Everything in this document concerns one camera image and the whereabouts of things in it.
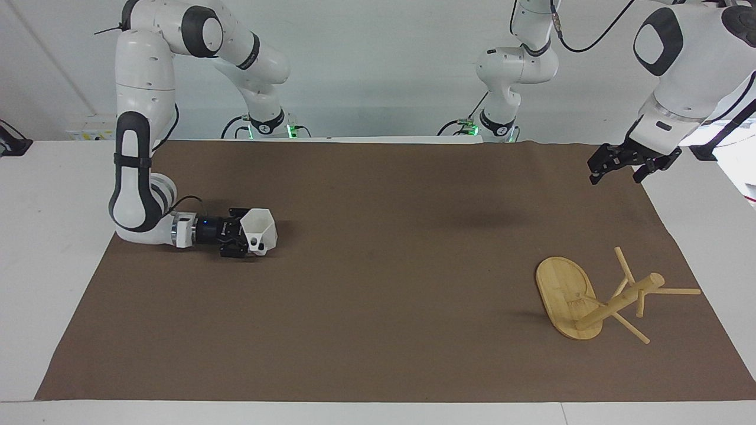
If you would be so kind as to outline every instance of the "overturned wooden stool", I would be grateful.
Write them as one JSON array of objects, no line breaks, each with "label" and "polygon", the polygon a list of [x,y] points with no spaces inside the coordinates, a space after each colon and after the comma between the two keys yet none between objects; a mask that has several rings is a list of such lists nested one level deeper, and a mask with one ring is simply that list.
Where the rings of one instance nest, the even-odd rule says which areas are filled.
[{"label": "overturned wooden stool", "polygon": [[701,294],[701,290],[697,289],[663,289],[665,281],[658,273],[652,273],[636,282],[622,250],[617,247],[615,253],[624,272],[624,279],[607,303],[596,299],[596,293],[585,271],[573,261],[551,257],[538,266],[535,278],[546,313],[554,327],[565,337],[573,340],[595,338],[601,332],[604,319],[612,316],[643,343],[648,344],[651,340],[620,316],[620,310],[637,302],[636,316],[642,318],[646,307],[646,295]]}]

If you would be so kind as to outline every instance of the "black strap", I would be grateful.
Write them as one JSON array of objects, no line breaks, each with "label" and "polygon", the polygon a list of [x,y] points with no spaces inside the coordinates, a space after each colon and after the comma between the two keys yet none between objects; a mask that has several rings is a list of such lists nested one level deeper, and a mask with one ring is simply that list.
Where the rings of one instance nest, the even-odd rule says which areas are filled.
[{"label": "black strap", "polygon": [[113,163],[116,166],[128,168],[152,168],[152,158],[127,157],[125,155],[113,154]]}]

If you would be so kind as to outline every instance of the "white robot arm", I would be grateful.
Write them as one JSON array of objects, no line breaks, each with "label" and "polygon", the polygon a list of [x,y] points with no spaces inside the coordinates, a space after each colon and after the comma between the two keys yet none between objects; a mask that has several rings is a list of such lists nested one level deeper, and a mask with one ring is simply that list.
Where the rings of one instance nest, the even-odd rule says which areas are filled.
[{"label": "white robot arm", "polygon": [[[520,106],[515,84],[538,84],[551,80],[559,68],[559,58],[551,48],[553,28],[550,0],[516,0],[512,34],[522,44],[488,50],[476,65],[478,77],[488,87],[480,113],[484,137],[508,139]],[[558,8],[562,0],[555,0]]]},{"label": "white robot arm", "polygon": [[661,2],[673,4],[651,14],[634,43],[638,61],[659,84],[624,143],[604,144],[588,160],[593,184],[625,166],[641,166],[634,175],[638,183],[668,169],[682,152],[680,142],[756,69],[753,7]]},{"label": "white robot arm", "polygon": [[263,134],[285,120],[273,85],[287,80],[287,58],[218,0],[128,0],[122,30],[116,47],[116,187],[109,204],[116,233],[140,244],[221,244],[222,256],[265,255],[277,240],[270,211],[230,209],[228,218],[175,212],[176,186],[151,172],[152,154],[175,103],[173,54],[216,57],[216,67],[239,88]]}]

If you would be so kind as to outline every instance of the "white table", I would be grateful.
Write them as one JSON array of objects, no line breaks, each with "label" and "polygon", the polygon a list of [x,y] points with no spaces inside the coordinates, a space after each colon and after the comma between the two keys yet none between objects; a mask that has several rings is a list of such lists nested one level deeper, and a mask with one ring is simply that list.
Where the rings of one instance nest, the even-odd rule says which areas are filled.
[{"label": "white table", "polygon": [[[328,141],[476,143],[480,140]],[[0,423],[41,423],[44,419],[46,424],[667,425],[756,420],[756,402],[490,405],[28,402],[42,382],[53,351],[113,234],[107,214],[107,200],[113,190],[112,155],[112,142],[42,141],[36,142],[25,157],[0,159],[0,400],[5,401],[0,403]],[[687,151],[671,170],[652,175],[644,186],[751,375],[756,376],[753,261],[756,212],[715,163],[699,163]]]}]

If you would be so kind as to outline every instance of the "black device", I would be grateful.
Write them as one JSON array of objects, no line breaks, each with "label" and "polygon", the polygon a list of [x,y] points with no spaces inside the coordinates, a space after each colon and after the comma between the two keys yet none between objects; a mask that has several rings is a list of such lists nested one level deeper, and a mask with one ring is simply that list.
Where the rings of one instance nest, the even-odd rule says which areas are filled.
[{"label": "black device", "polygon": [[29,150],[32,143],[32,140],[23,138],[22,135],[21,138],[14,137],[5,127],[0,126],[0,144],[5,148],[5,151],[0,153],[0,157],[20,157]]}]

